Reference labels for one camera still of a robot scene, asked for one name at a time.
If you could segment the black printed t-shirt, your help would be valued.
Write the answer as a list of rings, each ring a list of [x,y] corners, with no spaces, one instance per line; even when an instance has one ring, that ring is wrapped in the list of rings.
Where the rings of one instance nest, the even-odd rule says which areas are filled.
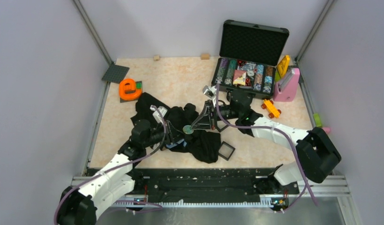
[[[161,124],[157,123],[152,116],[151,105],[167,108],[165,119],[172,122],[179,129],[191,124],[199,114],[194,104],[187,103],[184,107],[174,106],[170,108],[149,93],[142,93],[135,104],[136,115],[131,118],[131,121],[135,124],[138,120],[147,120],[152,128],[161,127]],[[221,135],[219,133],[198,130],[191,135],[184,135],[186,145],[179,144],[171,148],[170,151],[191,153],[198,161],[208,164],[217,162],[218,150],[221,145]]]

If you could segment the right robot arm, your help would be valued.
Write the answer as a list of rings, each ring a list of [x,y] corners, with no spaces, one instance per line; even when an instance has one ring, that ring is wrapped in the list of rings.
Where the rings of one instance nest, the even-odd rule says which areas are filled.
[[[208,100],[198,118],[185,126],[185,133],[214,130],[222,121],[243,134],[267,139],[293,152],[295,161],[278,166],[271,174],[268,187],[272,192],[281,193],[288,184],[301,180],[322,183],[340,163],[341,155],[324,129],[298,129],[271,120],[251,109],[252,98],[243,91],[233,91],[230,103],[222,105],[215,86],[205,86],[202,92]]]

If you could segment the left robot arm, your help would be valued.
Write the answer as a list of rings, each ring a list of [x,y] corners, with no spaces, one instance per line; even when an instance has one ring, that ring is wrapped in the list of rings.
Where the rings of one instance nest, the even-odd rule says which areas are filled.
[[[106,166],[88,180],[66,188],[54,213],[54,224],[94,225],[121,196],[141,192],[143,180],[129,172],[150,156],[146,147],[156,146],[154,151],[158,151],[176,131],[168,120],[160,120],[159,124],[153,129],[148,120],[138,121],[129,139]]]

